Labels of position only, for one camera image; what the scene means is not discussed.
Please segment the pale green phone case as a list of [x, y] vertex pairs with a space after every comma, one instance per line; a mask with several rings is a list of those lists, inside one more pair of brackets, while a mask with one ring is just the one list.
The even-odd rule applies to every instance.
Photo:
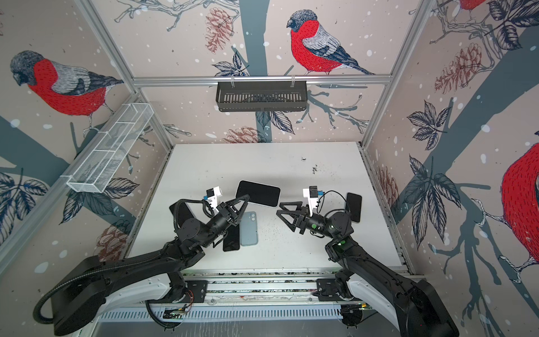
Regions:
[[254, 211], [244, 213], [240, 225], [240, 244], [243, 247], [255, 246], [258, 244], [258, 222]]

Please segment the phone with black screen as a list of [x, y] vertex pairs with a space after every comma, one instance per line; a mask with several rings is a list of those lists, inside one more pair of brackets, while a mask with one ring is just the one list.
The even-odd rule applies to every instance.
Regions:
[[240, 228], [239, 226], [230, 226], [227, 229], [227, 234], [223, 240], [223, 251], [238, 251], [240, 250]]

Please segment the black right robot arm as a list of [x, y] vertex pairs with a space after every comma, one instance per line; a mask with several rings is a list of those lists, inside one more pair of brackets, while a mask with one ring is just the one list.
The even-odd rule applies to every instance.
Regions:
[[328, 237], [325, 251], [341, 266], [335, 275], [338, 295], [360, 299], [392, 323], [401, 336], [459, 336], [459, 330], [435, 288], [421, 279], [413, 281], [377, 261], [353, 238], [352, 224], [359, 222], [362, 197], [349, 193], [345, 206], [321, 215], [325, 193], [315, 186], [304, 191], [307, 204], [282, 202], [277, 216], [291, 231], [310, 231]]

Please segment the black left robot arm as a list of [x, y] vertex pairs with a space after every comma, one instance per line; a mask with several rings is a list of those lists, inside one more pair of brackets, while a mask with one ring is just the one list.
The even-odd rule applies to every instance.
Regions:
[[147, 254], [102, 262], [85, 258], [52, 290], [36, 303], [32, 316], [39, 324], [53, 325], [56, 336], [66, 336], [85, 327], [101, 313], [127, 303], [173, 303], [195, 301], [182, 272], [198, 263], [204, 249], [216, 246], [229, 227], [237, 227], [250, 197], [222, 202], [212, 208], [207, 199], [199, 200], [209, 217], [207, 223], [190, 211], [190, 199], [179, 199], [169, 209], [173, 215], [175, 238]]

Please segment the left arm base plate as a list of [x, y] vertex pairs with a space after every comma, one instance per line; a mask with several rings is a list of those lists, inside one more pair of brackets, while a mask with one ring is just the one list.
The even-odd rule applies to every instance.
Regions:
[[185, 281], [181, 279], [180, 281], [170, 282], [170, 289], [165, 295], [157, 300], [149, 300], [149, 303], [203, 303], [208, 284], [206, 280]]

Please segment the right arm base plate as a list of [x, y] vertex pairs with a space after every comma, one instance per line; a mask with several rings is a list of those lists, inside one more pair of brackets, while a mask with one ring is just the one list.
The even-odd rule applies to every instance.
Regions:
[[373, 290], [362, 278], [351, 277], [348, 281], [343, 279], [317, 279], [316, 289], [312, 295], [319, 301], [363, 301], [367, 302], [374, 297]]

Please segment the black wall basket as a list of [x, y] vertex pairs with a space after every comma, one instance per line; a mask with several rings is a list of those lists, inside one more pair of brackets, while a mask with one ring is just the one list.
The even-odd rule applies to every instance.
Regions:
[[307, 102], [305, 81], [220, 82], [216, 92], [221, 112], [300, 112]]

